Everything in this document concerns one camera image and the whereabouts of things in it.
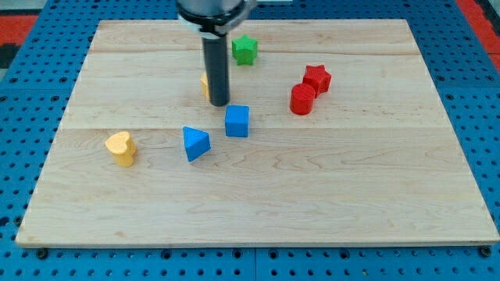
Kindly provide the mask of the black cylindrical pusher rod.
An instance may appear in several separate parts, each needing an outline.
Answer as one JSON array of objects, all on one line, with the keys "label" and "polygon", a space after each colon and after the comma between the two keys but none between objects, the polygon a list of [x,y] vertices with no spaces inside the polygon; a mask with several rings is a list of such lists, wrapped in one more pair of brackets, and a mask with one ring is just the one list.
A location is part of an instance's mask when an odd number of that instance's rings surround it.
[{"label": "black cylindrical pusher rod", "polygon": [[210,93],[209,100],[216,107],[225,106],[230,101],[227,37],[203,38],[202,47]]}]

